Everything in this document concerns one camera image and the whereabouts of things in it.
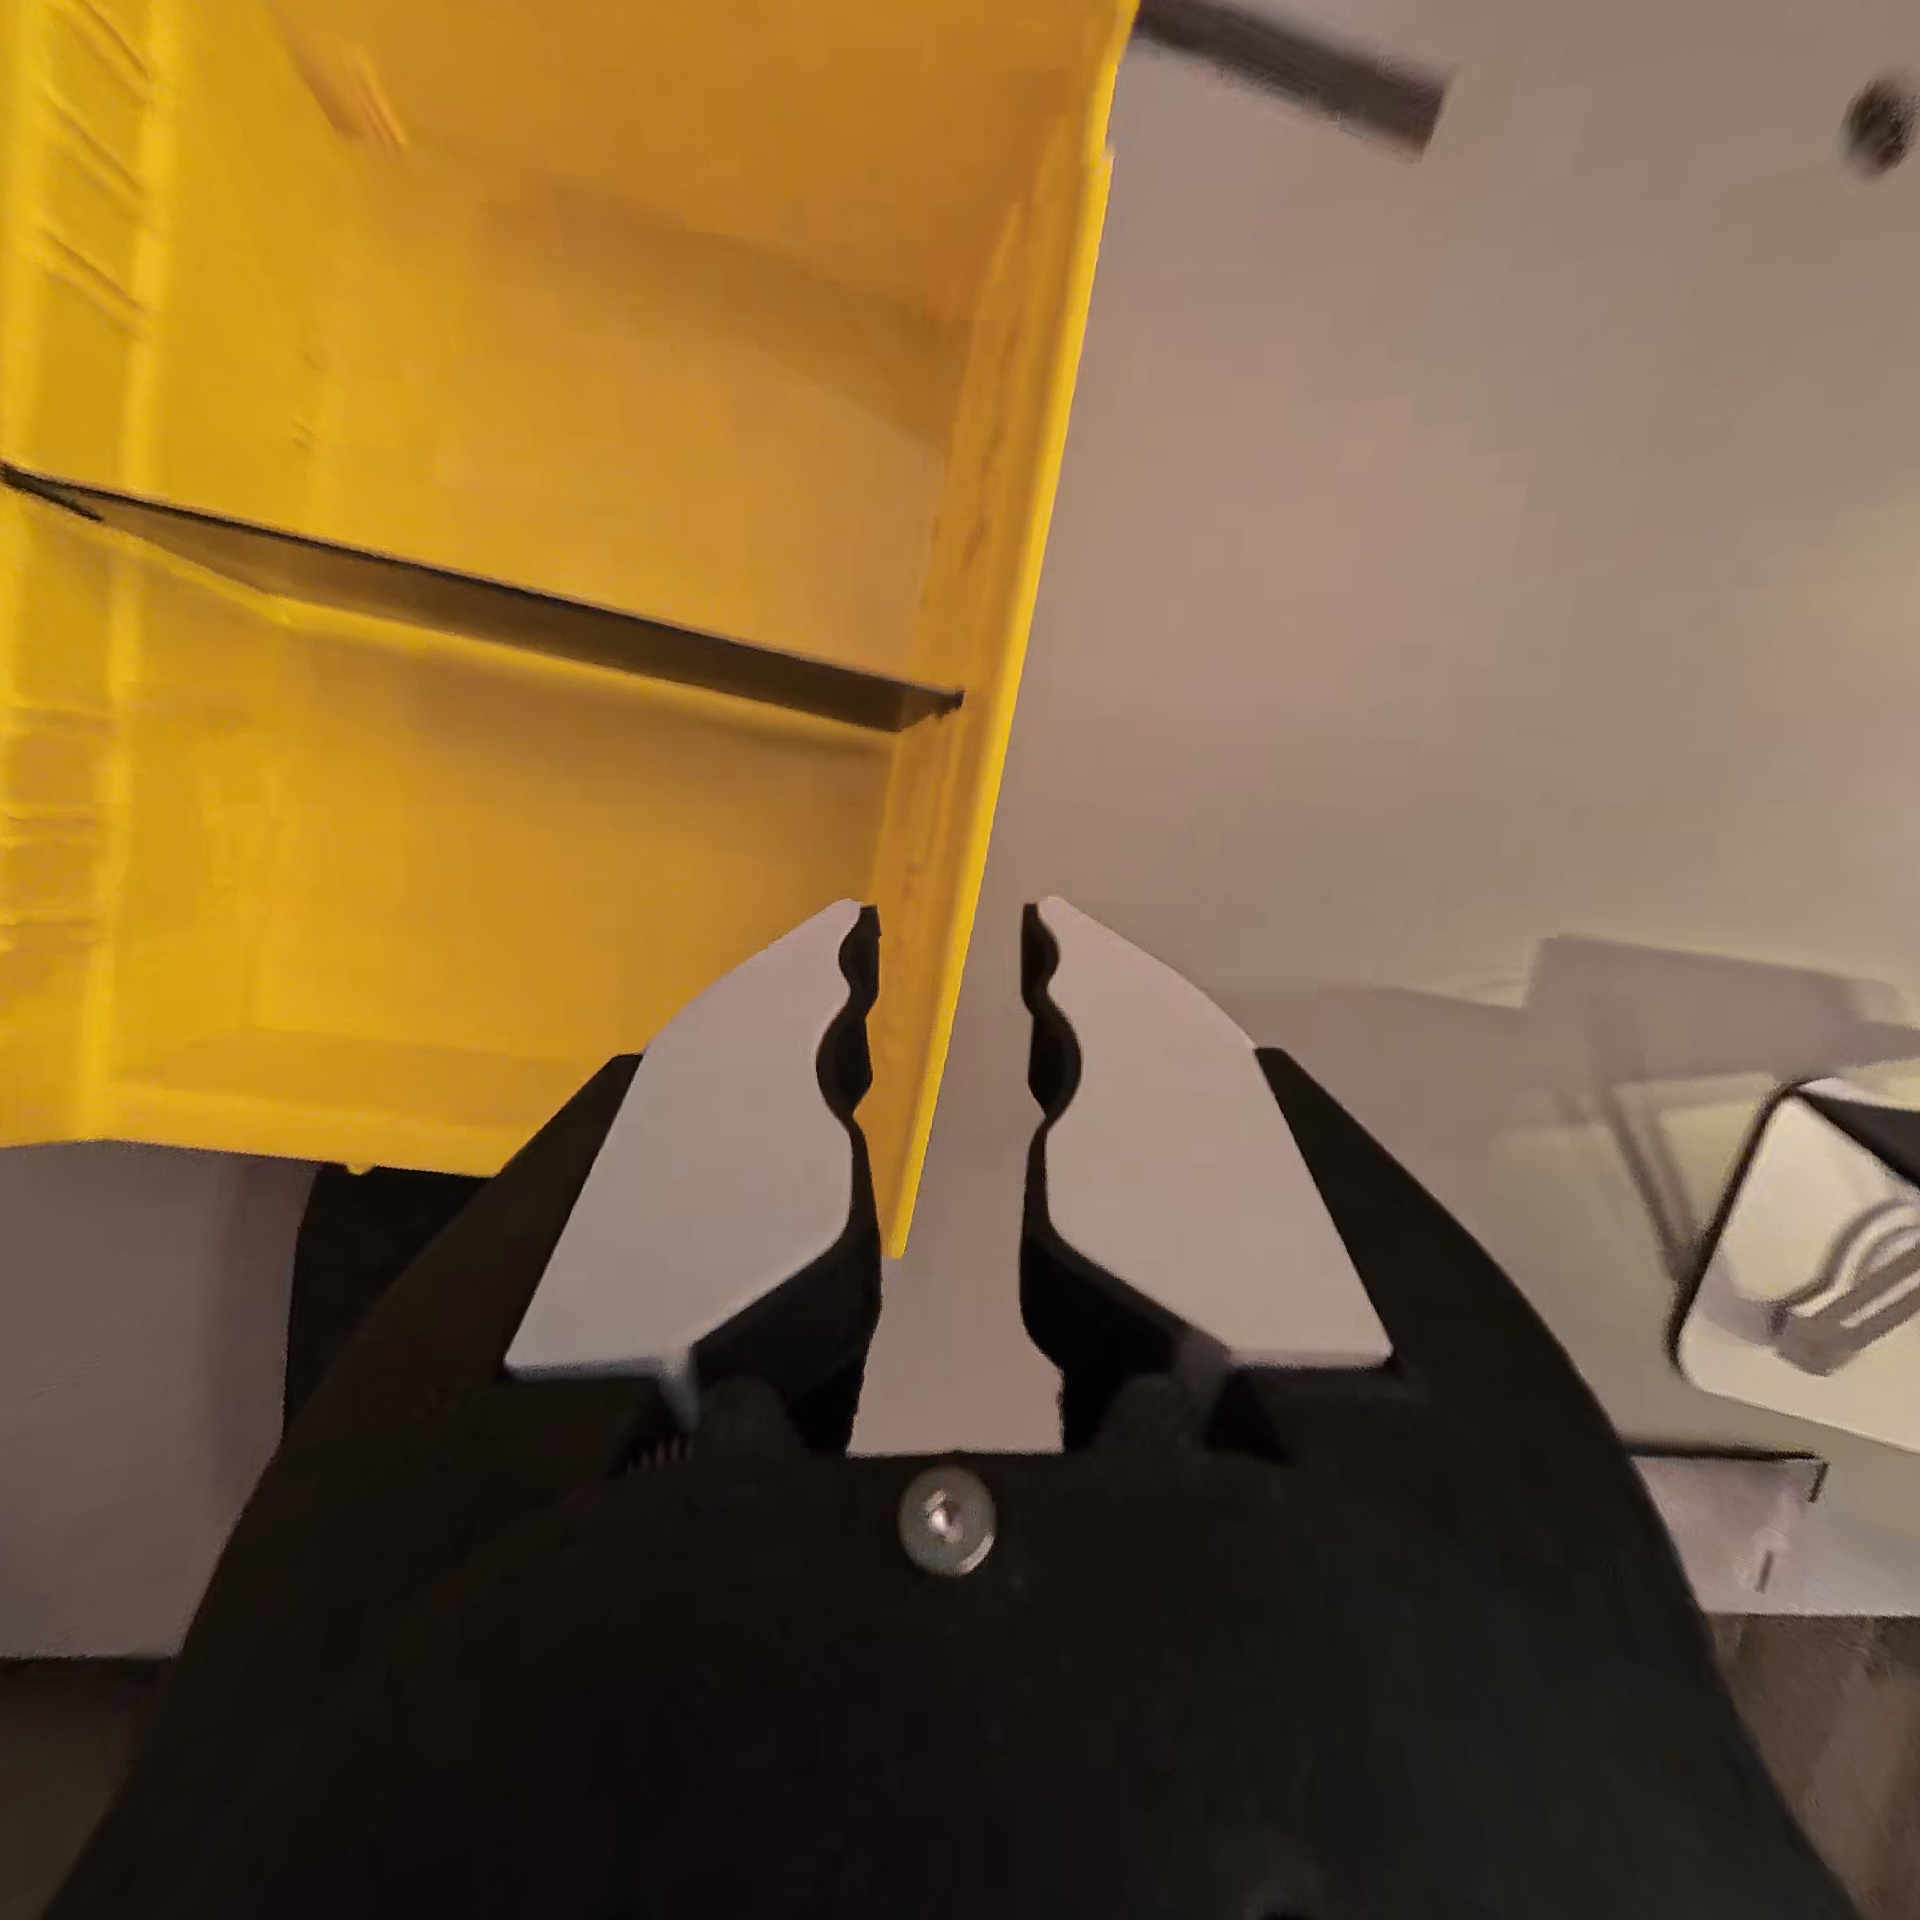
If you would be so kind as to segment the white rounded box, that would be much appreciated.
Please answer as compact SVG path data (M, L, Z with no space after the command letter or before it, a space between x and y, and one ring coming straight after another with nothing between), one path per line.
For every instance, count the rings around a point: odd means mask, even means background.
M1780 1090L1716 1210L1671 1359L1753 1410L1916 1452L1916 1078Z

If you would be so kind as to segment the black bin divider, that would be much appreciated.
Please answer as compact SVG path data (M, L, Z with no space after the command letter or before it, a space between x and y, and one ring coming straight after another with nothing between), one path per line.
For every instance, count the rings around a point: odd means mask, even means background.
M16 464L2 464L2 482L12 494L200 564L217 578L315 610L396 622L523 655L688 686L863 733L908 733L921 723L948 719L966 703L953 686L757 647L389 551L295 535L253 520L86 488Z

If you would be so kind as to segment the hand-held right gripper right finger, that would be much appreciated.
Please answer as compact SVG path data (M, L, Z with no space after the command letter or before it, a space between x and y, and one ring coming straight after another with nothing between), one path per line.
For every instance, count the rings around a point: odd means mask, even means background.
M1254 1037L1068 898L1023 909L1023 1005L1019 1311L1062 1450L1092 1452L1128 1399L1204 1442L1261 1386L1390 1386L1390 1333Z

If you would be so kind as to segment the yellow plastic bin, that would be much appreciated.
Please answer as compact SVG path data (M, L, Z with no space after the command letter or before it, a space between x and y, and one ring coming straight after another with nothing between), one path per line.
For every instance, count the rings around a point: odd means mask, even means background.
M838 898L900 1255L1136 3L2 3L2 464L953 686L908 733L2 482L2 1146L487 1177Z

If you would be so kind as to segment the black bar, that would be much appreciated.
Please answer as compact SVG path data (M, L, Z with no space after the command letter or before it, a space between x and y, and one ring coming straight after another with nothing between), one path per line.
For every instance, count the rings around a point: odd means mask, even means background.
M1445 73L1248 3L1141 3L1134 37L1409 156L1445 119Z

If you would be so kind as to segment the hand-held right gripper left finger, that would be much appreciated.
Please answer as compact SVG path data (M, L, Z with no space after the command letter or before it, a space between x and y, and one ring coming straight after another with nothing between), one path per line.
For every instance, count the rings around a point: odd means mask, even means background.
M709 1387L787 1401L867 1359L877 1210L877 910L842 898L722 973L639 1050L506 1347L512 1381L645 1381L695 1433Z

